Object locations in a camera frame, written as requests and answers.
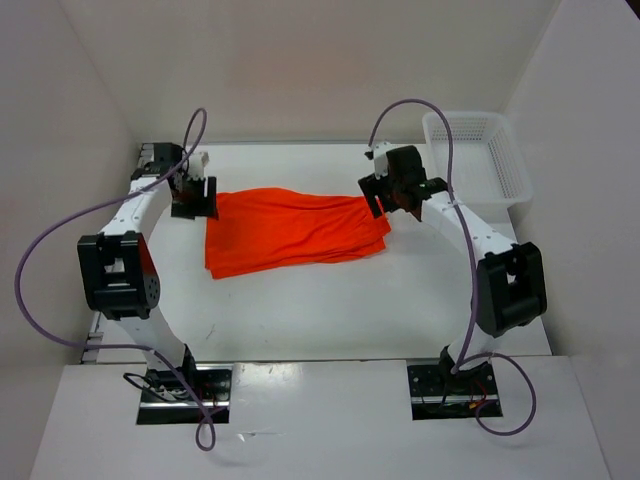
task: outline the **white wall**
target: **white wall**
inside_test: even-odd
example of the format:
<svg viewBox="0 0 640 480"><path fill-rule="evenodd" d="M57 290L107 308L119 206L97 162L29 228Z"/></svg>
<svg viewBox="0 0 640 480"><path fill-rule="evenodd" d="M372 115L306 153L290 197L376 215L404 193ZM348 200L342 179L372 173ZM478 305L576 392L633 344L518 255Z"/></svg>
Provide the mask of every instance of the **white wall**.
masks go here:
<svg viewBox="0 0 640 480"><path fill-rule="evenodd" d="M556 0L61 0L141 139L366 138L390 102L498 110ZM414 107L383 134L422 138Z"/></svg>
<svg viewBox="0 0 640 480"><path fill-rule="evenodd" d="M20 316L13 274L28 242L62 216L126 191L133 137L63 10L0 2L0 477L26 478L70 352ZM75 244L110 212L80 220L36 251L24 280L42 324L82 340L86 308Z"/></svg>
<svg viewBox="0 0 640 480"><path fill-rule="evenodd" d="M563 0L510 101L531 174L520 239L544 254L545 322L573 355L614 479L640 478L640 21Z"/></svg>

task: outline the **red fabric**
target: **red fabric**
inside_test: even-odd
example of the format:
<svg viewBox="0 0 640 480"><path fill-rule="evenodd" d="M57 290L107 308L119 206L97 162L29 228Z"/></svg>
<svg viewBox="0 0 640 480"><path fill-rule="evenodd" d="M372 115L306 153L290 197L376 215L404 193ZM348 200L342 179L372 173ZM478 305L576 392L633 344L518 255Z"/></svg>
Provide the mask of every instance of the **red fabric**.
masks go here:
<svg viewBox="0 0 640 480"><path fill-rule="evenodd" d="M318 196L281 188L217 195L207 219L205 267L213 278L301 263L337 263L384 250L391 231L362 197Z"/></svg>

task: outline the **white table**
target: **white table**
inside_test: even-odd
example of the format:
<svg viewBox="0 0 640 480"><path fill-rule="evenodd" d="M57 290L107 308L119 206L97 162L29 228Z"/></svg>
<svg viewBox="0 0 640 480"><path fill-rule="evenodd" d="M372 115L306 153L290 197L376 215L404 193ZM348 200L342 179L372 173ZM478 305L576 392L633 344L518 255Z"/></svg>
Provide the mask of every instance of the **white table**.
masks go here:
<svg viewBox="0 0 640 480"><path fill-rule="evenodd" d="M370 174L363 145L203 147L218 191L278 186L361 195ZM506 210L488 218L515 238ZM158 222L149 248L161 277L160 307L197 361L293 361L436 357L469 320L468 261L411 215L390 215L387 250L336 265L279 268L213 281L204 269L205 221ZM105 343L129 341L102 321ZM501 351L550 355L539 319L504 337ZM103 350L99 363L142 362L138 352Z"/></svg>
<svg viewBox="0 0 640 480"><path fill-rule="evenodd" d="M411 420L406 363L238 364L231 414L203 453L194 425L136 426L139 392L122 373L142 365L65 368L32 480L370 479L606 480L580 387L565 357L519 359L538 392L538 415L511 438L474 419ZM527 387L494 362L504 418L526 418Z"/></svg>

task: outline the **white plastic bin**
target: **white plastic bin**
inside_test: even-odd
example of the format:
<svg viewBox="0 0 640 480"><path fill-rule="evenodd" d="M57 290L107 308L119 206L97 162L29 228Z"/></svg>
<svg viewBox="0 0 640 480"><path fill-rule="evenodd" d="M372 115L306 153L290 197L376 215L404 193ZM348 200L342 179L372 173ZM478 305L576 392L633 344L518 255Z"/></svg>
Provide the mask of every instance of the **white plastic bin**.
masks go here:
<svg viewBox="0 0 640 480"><path fill-rule="evenodd" d="M504 115L444 112L453 133L453 188L470 206L510 207L531 200L533 189L522 154ZM435 113L422 119L429 177L447 178L448 143Z"/></svg>

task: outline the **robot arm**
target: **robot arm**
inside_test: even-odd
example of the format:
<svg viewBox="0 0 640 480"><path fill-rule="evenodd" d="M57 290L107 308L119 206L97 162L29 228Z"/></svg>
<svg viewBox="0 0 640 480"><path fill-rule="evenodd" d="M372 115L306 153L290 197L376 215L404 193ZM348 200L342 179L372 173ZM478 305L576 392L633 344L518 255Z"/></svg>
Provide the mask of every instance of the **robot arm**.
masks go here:
<svg viewBox="0 0 640 480"><path fill-rule="evenodd" d="M181 158L181 147L155 144L153 160L133 173L130 192L153 183ZM145 238L167 205L171 205L174 217L217 218L215 177L204 178L208 159L206 153L191 155L186 171L126 201L97 235L85 235L78 242L89 307L119 322L136 344L161 352L191 386L195 386L195 361L160 311L160 279ZM166 390L179 387L166 365L150 352L144 355L149 375L158 385Z"/></svg>
<svg viewBox="0 0 640 480"><path fill-rule="evenodd" d="M374 217L403 209L438 230L460 252L467 254L462 225L451 204L447 184L427 179L414 146L387 142L367 152L374 173L358 182ZM459 205L469 227L477 259L478 316L466 356L493 351L498 339L516 326L528 325L546 311L542 255L532 243L518 245L496 232L464 205ZM466 332L445 347L441 370L451 371L460 356ZM459 375L480 368L478 359L462 366Z"/></svg>

